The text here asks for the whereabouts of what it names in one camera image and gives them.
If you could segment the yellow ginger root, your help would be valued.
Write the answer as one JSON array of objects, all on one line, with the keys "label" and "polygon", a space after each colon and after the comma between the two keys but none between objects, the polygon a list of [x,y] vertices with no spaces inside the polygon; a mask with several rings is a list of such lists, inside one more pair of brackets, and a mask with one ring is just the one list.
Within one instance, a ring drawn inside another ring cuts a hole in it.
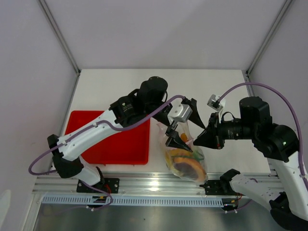
[{"label": "yellow ginger root", "polygon": [[180,135],[180,138],[184,141],[184,142],[188,142],[189,141],[189,138],[187,137],[187,135],[185,133],[182,133]]}]

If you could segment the green scallion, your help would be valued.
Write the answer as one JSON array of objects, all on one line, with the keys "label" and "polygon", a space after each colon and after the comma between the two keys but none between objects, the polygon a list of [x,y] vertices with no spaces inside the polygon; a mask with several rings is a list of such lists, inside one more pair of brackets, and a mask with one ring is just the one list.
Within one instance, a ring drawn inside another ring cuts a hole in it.
[{"label": "green scallion", "polygon": [[198,147],[193,148],[192,157],[196,161],[204,161],[204,159],[205,159],[205,156],[204,156],[202,150]]}]

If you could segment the clear zip top bag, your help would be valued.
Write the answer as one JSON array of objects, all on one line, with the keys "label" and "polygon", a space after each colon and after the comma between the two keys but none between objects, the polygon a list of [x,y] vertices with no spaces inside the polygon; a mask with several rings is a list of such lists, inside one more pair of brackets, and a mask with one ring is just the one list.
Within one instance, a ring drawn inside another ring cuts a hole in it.
[{"label": "clear zip top bag", "polygon": [[183,180],[199,184],[205,183],[208,180],[205,156],[199,147],[193,145],[193,137],[190,134],[188,123],[179,123],[176,131],[179,132],[180,138],[192,149],[192,152],[165,146],[167,126],[162,123],[157,123],[157,126],[159,128],[160,149],[164,154],[169,171]]}]

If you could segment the yellow mango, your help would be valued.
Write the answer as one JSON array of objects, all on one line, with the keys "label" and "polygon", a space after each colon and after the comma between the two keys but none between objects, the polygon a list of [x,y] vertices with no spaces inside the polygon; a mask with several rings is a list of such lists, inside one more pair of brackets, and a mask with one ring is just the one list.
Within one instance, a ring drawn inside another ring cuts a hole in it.
[{"label": "yellow mango", "polygon": [[179,155],[179,153],[180,152],[177,149],[165,151],[165,161],[169,169],[173,168],[173,157]]}]

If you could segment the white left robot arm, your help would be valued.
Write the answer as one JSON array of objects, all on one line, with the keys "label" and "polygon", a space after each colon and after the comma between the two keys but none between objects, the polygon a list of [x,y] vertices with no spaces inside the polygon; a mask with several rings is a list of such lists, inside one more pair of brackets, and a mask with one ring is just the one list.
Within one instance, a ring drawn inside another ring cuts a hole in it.
[{"label": "white left robot arm", "polygon": [[176,127],[188,120],[204,128],[197,111],[197,101],[176,95],[165,100],[168,83],[150,77],[138,89],[112,103],[108,110],[74,132],[58,137],[50,135],[48,143],[52,161],[61,178],[75,177],[93,192],[104,188],[102,172],[81,159],[90,147],[116,133],[138,127],[150,118],[167,126],[167,147],[191,151],[180,138]]}]

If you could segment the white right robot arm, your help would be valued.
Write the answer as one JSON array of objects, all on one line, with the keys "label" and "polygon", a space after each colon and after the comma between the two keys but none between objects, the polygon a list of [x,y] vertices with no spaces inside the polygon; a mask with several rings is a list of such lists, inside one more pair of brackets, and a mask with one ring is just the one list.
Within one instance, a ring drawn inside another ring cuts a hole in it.
[{"label": "white right robot arm", "polygon": [[298,163],[299,139],[288,126],[273,123],[267,102],[246,97],[239,102],[240,118],[225,121],[212,113],[208,126],[193,142],[196,146],[222,149],[226,140],[251,140],[276,170],[283,191],[273,192],[238,170],[220,176],[220,190],[248,196],[266,208],[278,225],[289,231],[308,229],[308,191]]}]

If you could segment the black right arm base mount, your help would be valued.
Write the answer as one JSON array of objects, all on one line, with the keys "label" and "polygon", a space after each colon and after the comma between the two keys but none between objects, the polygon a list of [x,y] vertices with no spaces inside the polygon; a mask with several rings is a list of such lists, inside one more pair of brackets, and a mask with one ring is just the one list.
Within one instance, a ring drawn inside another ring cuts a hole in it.
[{"label": "black right arm base mount", "polygon": [[203,188],[206,195],[219,195],[219,196],[238,196],[239,193],[235,192],[229,182],[223,180],[208,180],[199,187]]}]

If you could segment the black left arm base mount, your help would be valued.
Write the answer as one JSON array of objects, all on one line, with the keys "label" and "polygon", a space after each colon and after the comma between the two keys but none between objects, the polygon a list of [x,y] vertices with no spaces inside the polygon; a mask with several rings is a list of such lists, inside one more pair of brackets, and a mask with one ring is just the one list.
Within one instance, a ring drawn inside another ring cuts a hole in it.
[{"label": "black left arm base mount", "polygon": [[[118,193],[119,190],[119,178],[105,178],[105,183],[97,183],[93,185],[93,188],[99,189],[101,191],[107,192],[107,193]],[[98,193],[99,191],[94,190],[92,188],[89,188],[86,186],[81,180],[77,183],[77,193]]]}]

